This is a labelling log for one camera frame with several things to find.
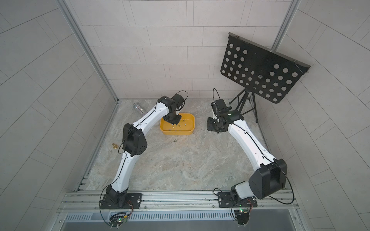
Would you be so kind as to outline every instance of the white tiled wall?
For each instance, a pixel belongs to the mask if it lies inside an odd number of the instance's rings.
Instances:
[[[0,230],[41,230],[115,102],[54,0],[0,1],[0,41]]]
[[[370,228],[369,16],[369,1],[302,0],[278,52],[312,67],[279,104],[257,97],[312,230]]]
[[[220,74],[228,33],[271,47],[290,2],[67,4],[120,98],[157,98],[175,90],[191,91],[191,98],[211,98],[215,86],[230,97],[241,91]]]

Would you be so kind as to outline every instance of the gray marble surface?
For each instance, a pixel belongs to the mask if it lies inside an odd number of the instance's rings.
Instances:
[[[227,132],[209,132],[212,99],[187,99],[181,112],[195,116],[195,129],[189,136],[168,136],[159,129],[159,122],[148,132],[148,147],[136,163],[129,182],[130,190],[212,190],[230,189],[247,180],[253,168],[237,141]],[[154,99],[123,100],[86,183],[86,190],[101,190],[110,184],[117,172],[121,155],[112,143],[122,142],[123,126],[141,115],[132,105],[138,102],[146,111]],[[243,111],[250,109],[247,102]],[[253,112],[244,115],[255,136],[265,145]]]

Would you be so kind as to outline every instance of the metal cylinder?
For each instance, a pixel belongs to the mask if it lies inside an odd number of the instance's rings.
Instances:
[[[144,116],[147,112],[139,105],[139,103],[134,103],[133,107],[138,110],[138,112]]]

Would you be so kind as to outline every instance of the yellow bowl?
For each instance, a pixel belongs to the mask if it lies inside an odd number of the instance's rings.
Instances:
[[[195,118],[190,113],[179,113],[181,115],[181,120],[179,124],[176,126],[172,125],[164,119],[161,119],[161,123],[159,125],[161,131],[165,135],[191,135],[194,131],[195,127]]]

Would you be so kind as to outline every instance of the tripod stand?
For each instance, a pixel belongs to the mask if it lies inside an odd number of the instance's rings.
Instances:
[[[241,100],[239,101],[239,96],[241,94],[243,94],[243,93],[244,93],[244,95],[242,96]],[[236,106],[236,110],[238,110],[240,113],[242,113],[242,110],[243,110],[243,107],[245,105],[245,102],[247,101],[247,99],[250,100],[250,97],[248,98],[248,95],[249,95],[249,92],[247,91],[247,89],[244,89],[235,98],[233,98],[233,100],[231,100],[229,102],[229,104],[232,104],[234,102],[234,100],[238,99],[239,103]],[[255,99],[254,92],[252,92],[251,97],[253,98],[253,108],[250,109],[250,110],[248,110],[248,111],[246,111],[246,112],[244,112],[242,115],[247,114],[248,112],[254,110],[255,111],[255,116],[256,116],[256,123],[258,123],[257,108],[256,108],[256,99]]]

